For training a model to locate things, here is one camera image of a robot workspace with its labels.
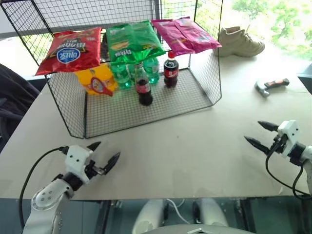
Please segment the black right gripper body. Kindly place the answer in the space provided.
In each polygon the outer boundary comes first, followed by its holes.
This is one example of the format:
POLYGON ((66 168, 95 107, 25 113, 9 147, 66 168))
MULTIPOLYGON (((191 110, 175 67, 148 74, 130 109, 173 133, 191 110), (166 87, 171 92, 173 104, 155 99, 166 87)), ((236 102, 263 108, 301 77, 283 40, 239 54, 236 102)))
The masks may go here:
POLYGON ((273 144, 269 149, 269 154, 278 153, 282 154, 284 152, 285 145, 287 143, 287 135, 277 135, 273 139, 273 144))

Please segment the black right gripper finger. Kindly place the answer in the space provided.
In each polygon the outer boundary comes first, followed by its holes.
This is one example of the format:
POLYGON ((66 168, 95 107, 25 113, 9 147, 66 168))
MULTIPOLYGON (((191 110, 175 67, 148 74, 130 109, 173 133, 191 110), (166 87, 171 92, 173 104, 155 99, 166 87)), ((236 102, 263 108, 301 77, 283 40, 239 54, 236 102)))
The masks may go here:
POLYGON ((244 138, 256 149, 260 150, 264 154, 267 154, 269 152, 269 148, 261 144, 260 141, 256 140, 255 138, 244 136, 244 138))
POLYGON ((271 131, 271 132, 277 132, 278 131, 278 125, 268 122, 268 121, 258 121, 258 123, 266 130, 271 131))

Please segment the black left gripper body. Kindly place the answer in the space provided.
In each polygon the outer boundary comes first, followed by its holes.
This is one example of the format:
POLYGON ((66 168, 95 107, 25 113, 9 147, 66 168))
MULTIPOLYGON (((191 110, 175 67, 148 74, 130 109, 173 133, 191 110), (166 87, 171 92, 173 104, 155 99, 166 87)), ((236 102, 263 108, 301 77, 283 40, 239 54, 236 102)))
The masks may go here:
POLYGON ((107 174, 107 166, 104 166, 104 167, 98 167, 96 166, 96 162, 94 160, 90 160, 90 162, 86 165, 85 169, 84 169, 84 172, 87 176, 87 178, 89 180, 91 180, 93 177, 97 176, 97 175, 100 175, 100 176, 103 176, 105 174, 107 174))

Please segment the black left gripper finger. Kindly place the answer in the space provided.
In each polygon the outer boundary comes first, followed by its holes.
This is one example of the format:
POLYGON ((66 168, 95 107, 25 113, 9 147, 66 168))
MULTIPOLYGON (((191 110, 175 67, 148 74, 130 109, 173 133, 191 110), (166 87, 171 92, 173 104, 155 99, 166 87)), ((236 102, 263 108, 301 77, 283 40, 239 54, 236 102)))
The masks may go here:
POLYGON ((90 152, 93 153, 93 152, 96 151, 96 149, 98 148, 98 146, 99 146, 100 144, 101 144, 101 141, 94 142, 94 143, 88 145, 88 146, 87 146, 87 149, 88 149, 88 151, 90 151, 90 152))
POLYGON ((104 167, 104 174, 108 174, 111 169, 115 166, 115 164, 117 163, 119 157, 120 157, 121 152, 118 152, 116 154, 114 154, 107 162, 106 166, 104 167))

